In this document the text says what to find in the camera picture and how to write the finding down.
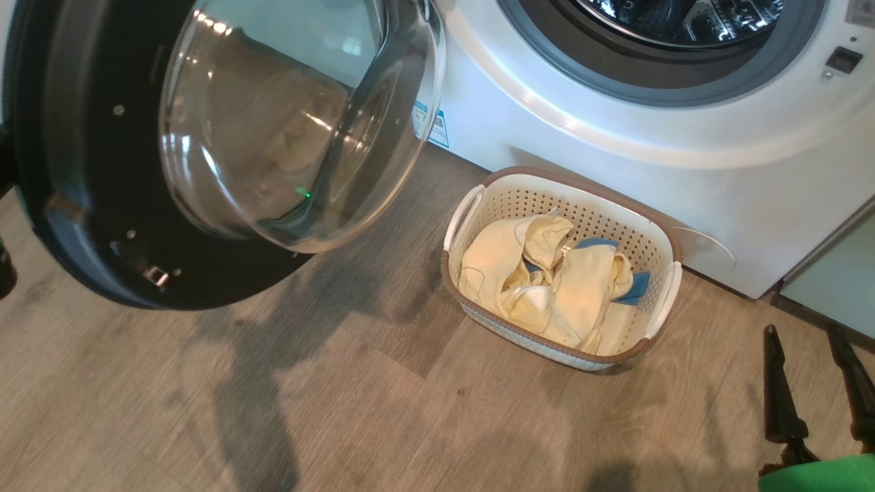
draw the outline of perforated basket wall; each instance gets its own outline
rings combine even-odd
[[[617,241],[633,271],[651,274],[638,306],[611,304],[597,354],[584,354],[523,330],[474,304],[457,288],[462,255],[486,225],[551,212],[576,225],[570,234],[575,241],[590,237]],[[655,214],[592,183],[519,167],[497,172],[472,190],[447,231],[442,261],[444,283],[472,318],[513,343],[584,370],[606,369],[646,350],[660,332],[681,281],[678,242]]]

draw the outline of washing machine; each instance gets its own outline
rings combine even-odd
[[[438,111],[431,2],[0,6],[0,186],[67,271],[129,306],[224,306],[354,241]]]
[[[869,0],[437,0],[432,142],[560,166],[675,220],[757,298],[875,193]]]

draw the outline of brown basket rim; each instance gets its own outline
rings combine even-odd
[[[490,174],[486,178],[486,180],[483,181],[483,186],[489,186],[489,185],[493,184],[495,181],[497,181],[498,179],[504,178],[505,176],[510,176],[512,174],[527,174],[529,176],[535,176],[537,178],[547,179],[547,180],[554,181],[554,182],[562,184],[562,185],[570,186],[570,187],[576,188],[580,191],[584,191],[584,192],[590,193],[592,195],[598,196],[599,198],[608,200],[612,203],[620,205],[621,207],[625,207],[625,208],[635,212],[636,214],[643,216],[644,218],[648,219],[652,223],[656,224],[656,226],[659,227],[662,230],[662,232],[666,235],[666,237],[668,238],[668,242],[671,245],[672,259],[676,262],[682,261],[682,258],[683,258],[682,253],[683,252],[681,250],[680,242],[677,240],[677,236],[674,234],[674,231],[672,231],[671,227],[667,227],[665,225],[664,220],[661,218],[661,214],[656,212],[652,208],[650,208],[642,203],[639,203],[636,200],[632,200],[631,198],[629,198],[621,193],[617,193],[611,189],[608,189],[604,186],[601,186],[601,185],[598,185],[592,181],[589,181],[588,179],[576,178],[573,176],[566,176],[563,174],[542,171],[540,169],[535,169],[535,168],[530,168],[530,167],[521,167],[521,166],[509,167],[507,169],[503,169],[501,171],[494,172],[494,173]],[[568,348],[568,347],[565,347],[564,345],[560,345],[558,343],[555,343],[554,341],[549,341],[546,338],[543,338],[542,336],[539,336],[537,334],[533,334],[528,330],[525,330],[521,327],[518,327],[514,323],[511,323],[507,320],[504,320],[503,318],[500,318],[500,317],[490,313],[486,309],[483,309],[482,307],[478,306],[477,304],[474,304],[469,298],[463,296],[462,292],[459,291],[459,289],[456,287],[456,285],[453,284],[452,279],[450,278],[450,252],[447,250],[444,250],[443,254],[441,255],[441,277],[444,279],[444,285],[446,286],[447,290],[450,291],[450,294],[452,294],[452,296],[461,305],[475,311],[477,314],[483,316],[484,318],[487,318],[488,320],[491,320],[492,322],[496,323],[497,325],[499,325],[501,327],[506,328],[508,331],[511,331],[514,334],[517,334],[523,338],[527,338],[527,339],[533,341],[534,343],[543,345],[546,348],[550,348],[550,349],[555,350],[557,352],[560,352],[564,355],[567,355],[571,358],[575,358],[575,359],[578,359],[581,361],[595,362],[595,363],[601,363],[601,364],[616,364],[619,362],[626,361],[626,360],[631,359],[632,357],[635,357],[636,355],[639,355],[639,354],[643,353],[644,351],[646,351],[651,345],[653,345],[657,340],[659,340],[660,336],[665,331],[664,329],[661,329],[653,339],[647,339],[647,338],[641,339],[638,343],[636,343],[634,346],[629,348],[627,351],[621,352],[619,354],[615,354],[615,355],[586,354],[584,352],[580,352],[580,351],[575,350],[573,348]]]

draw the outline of basket handle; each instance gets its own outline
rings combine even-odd
[[[444,251],[449,251],[456,245],[456,236],[460,230],[468,225],[468,220],[471,219],[474,210],[477,209],[480,201],[483,200],[484,190],[486,190],[486,187],[483,185],[475,186],[458,204],[456,212],[452,215],[452,219],[450,219],[450,226],[446,228]]]
[[[662,324],[665,323],[665,319],[669,316],[669,311],[671,311],[671,306],[674,305],[675,299],[677,299],[677,293],[681,290],[681,277],[683,277],[683,267],[680,262],[673,262],[668,266],[666,278],[668,288],[662,291],[659,305],[656,307],[656,309],[659,309],[659,314],[650,321],[650,326],[647,327],[647,333],[644,335],[645,338],[653,340],[662,328]]]

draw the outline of green object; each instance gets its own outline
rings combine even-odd
[[[759,479],[759,492],[872,492],[875,454],[784,468]]]

